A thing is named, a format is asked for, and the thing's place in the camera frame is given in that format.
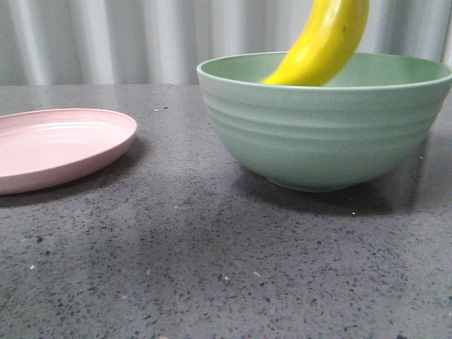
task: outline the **curtain fold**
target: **curtain fold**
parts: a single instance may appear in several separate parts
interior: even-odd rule
[[[197,83],[196,65],[288,50],[313,0],[0,0],[0,85]],[[452,64],[451,0],[371,0],[361,52]]]

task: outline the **green bowl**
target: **green bowl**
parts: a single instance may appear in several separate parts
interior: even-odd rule
[[[444,64],[360,53],[322,87],[258,83],[284,56],[228,56],[197,71],[226,149],[298,191],[335,191],[394,168],[427,136],[452,84]]]

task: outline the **pink plate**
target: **pink plate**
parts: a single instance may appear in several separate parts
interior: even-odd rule
[[[104,109],[46,109],[0,117],[0,194],[84,177],[126,152],[137,123]]]

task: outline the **countertop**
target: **countertop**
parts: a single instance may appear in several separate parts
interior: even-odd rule
[[[0,87],[0,114],[138,122],[106,168],[0,196],[0,338],[452,338],[451,100],[392,172],[308,194],[237,163],[197,85]]]

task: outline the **yellow banana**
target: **yellow banana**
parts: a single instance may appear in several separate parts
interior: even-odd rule
[[[369,16],[370,0],[314,0],[308,23],[278,69],[262,83],[319,86],[350,60]]]

